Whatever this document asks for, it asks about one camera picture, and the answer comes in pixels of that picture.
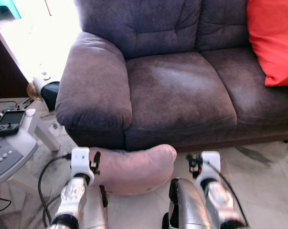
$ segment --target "silver metal leg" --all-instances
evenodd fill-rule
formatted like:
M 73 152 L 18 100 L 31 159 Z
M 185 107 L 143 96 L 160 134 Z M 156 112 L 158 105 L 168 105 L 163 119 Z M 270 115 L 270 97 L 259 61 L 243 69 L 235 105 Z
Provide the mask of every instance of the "silver metal leg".
M 100 188 L 89 187 L 84 209 L 84 229 L 107 229 L 107 209 L 103 207 Z
M 164 215 L 162 229 L 212 229 L 201 197 L 190 180 L 171 181 L 169 212 Z

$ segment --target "black cable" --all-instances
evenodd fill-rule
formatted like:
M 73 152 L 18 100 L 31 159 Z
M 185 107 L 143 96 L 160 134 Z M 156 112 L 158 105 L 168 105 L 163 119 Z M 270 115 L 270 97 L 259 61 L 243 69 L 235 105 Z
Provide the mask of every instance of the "black cable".
M 218 175 L 222 178 L 222 180 L 224 180 L 224 182 L 226 183 L 226 185 L 228 186 L 228 188 L 230 189 L 231 193 L 233 194 L 233 196 L 235 197 L 236 199 L 236 202 L 238 204 L 238 207 L 240 209 L 240 212 L 244 218 L 244 221 L 245 221 L 245 226 L 246 227 L 249 227 L 249 223 L 248 223 L 248 220 L 246 219 L 245 217 L 245 213 L 243 211 L 243 208 L 241 207 L 241 204 L 239 202 L 239 199 L 237 198 L 237 195 L 235 194 L 235 192 L 233 191 L 233 188 L 232 186 L 229 184 L 229 182 L 225 179 L 225 177 L 222 175 L 221 172 L 218 171 L 217 168 L 215 168 L 215 166 L 213 166 L 212 164 L 210 164 L 208 161 L 205 161 L 205 160 L 202 160 L 203 163 L 207 164 L 209 167 L 211 167 L 216 173 L 218 173 Z
M 9 202 L 9 204 L 8 204 L 6 207 L 4 207 L 3 209 L 0 210 L 0 212 L 1 212 L 1 211 L 5 210 L 7 207 L 10 206 L 10 204 L 11 204 L 11 200 L 3 199 L 3 198 L 0 198 L 0 200 L 2 200 L 2 201 L 6 201 L 6 202 Z
M 48 211 L 48 207 L 49 207 L 52 203 L 54 203 L 54 201 L 55 201 L 56 199 L 58 199 L 58 198 L 60 197 L 60 195 L 61 195 L 61 194 L 59 194 L 58 196 L 56 196 L 55 198 L 53 198 L 51 201 L 49 201 L 49 203 L 46 204 L 46 207 L 44 208 L 44 210 L 43 210 L 43 215 L 42 215 L 42 220 L 43 220 L 43 222 L 46 222 L 46 211 Z
M 47 215 L 49 224 L 52 222 L 52 217 L 51 217 L 51 215 L 50 215 L 50 213 L 49 213 L 49 211 L 48 211 L 48 209 L 47 209 L 46 202 L 45 202 L 44 197 L 43 197 L 43 195 L 42 195 L 42 191 L 41 191 L 41 181 L 42 181 L 42 177 L 43 177 L 43 175 L 44 175 L 47 167 L 48 167 L 51 163 L 53 163 L 53 162 L 55 162 L 55 161 L 57 161 L 57 160 L 59 160 L 59 159 L 70 160 L 70 159 L 71 159 L 71 154 L 67 154 L 67 155 L 55 157 L 55 158 L 53 158 L 52 160 L 50 160 L 50 161 L 45 165 L 45 167 L 43 168 L 43 170 L 42 170 L 42 172 L 41 172 L 41 174 L 40 174 L 40 177 L 39 177 L 39 181 L 38 181 L 38 192 L 39 192 L 40 200 L 41 200 L 41 202 L 42 202 L 43 208 L 46 209 L 45 212 L 46 212 L 46 215 Z M 43 224 L 44 224 L 44 227 L 47 228 L 47 223 L 46 223 L 46 220 L 44 220 L 44 219 L 43 219 Z
M 18 103 L 16 101 L 0 101 L 0 103 L 15 103 L 14 107 L 16 107 L 18 105 Z

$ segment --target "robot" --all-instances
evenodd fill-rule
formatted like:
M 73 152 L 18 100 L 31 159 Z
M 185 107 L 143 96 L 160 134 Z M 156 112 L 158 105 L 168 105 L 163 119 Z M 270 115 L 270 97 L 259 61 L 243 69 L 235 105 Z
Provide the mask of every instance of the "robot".
M 90 161 L 89 148 L 72 150 L 71 180 L 61 192 L 61 204 L 48 229 L 108 228 L 104 187 L 91 187 L 94 174 L 99 174 L 99 160 L 100 153 L 97 153 L 94 161 Z M 162 229 L 249 228 L 243 211 L 245 221 L 234 210 L 232 194 L 220 182 L 219 153 L 206 151 L 199 157 L 189 156 L 188 160 L 197 188 L 204 193 L 205 205 L 191 181 L 174 178 L 169 191 L 169 212 L 163 218 Z M 89 212 L 89 219 L 84 217 L 84 212 Z

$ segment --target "red pillow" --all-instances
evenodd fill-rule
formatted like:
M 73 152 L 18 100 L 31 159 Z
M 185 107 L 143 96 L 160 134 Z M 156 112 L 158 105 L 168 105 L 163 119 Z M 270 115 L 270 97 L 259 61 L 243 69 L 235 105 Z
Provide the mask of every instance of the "red pillow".
M 288 86 L 288 0 L 248 0 L 247 17 L 265 85 Z

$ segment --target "gray sofa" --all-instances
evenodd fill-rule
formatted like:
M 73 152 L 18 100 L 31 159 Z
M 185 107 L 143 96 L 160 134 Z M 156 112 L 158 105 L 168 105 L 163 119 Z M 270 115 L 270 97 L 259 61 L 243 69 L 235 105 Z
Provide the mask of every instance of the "gray sofa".
M 178 150 L 288 140 L 288 87 L 267 88 L 246 0 L 76 0 L 56 103 L 79 146 Z

